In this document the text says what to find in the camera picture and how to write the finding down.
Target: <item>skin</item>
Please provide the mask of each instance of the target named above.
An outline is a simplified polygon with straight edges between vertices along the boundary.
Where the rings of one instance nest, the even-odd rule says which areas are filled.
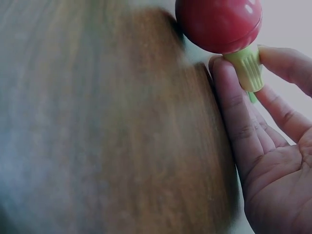
[[[263,65],[312,97],[312,59],[285,48],[259,48]],[[256,93],[288,142],[250,103],[233,66],[209,62],[242,183],[245,213],[256,234],[312,233],[312,121],[270,87]]]

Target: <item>red plastic cap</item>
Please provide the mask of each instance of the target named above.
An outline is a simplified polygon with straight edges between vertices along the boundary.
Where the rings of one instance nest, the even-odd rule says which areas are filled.
[[[260,0],[176,0],[175,15],[191,42],[216,54],[247,47],[262,25]]]

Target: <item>yellow plastic base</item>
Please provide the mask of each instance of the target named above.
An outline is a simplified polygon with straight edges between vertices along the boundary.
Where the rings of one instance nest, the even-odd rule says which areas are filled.
[[[223,57],[233,64],[240,85],[244,90],[254,93],[263,88],[262,64],[256,44],[253,43],[232,54],[223,54]]]

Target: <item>wood grain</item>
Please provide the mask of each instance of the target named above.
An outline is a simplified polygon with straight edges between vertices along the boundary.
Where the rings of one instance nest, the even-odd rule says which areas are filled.
[[[167,0],[0,1],[0,232],[226,233],[236,172]]]

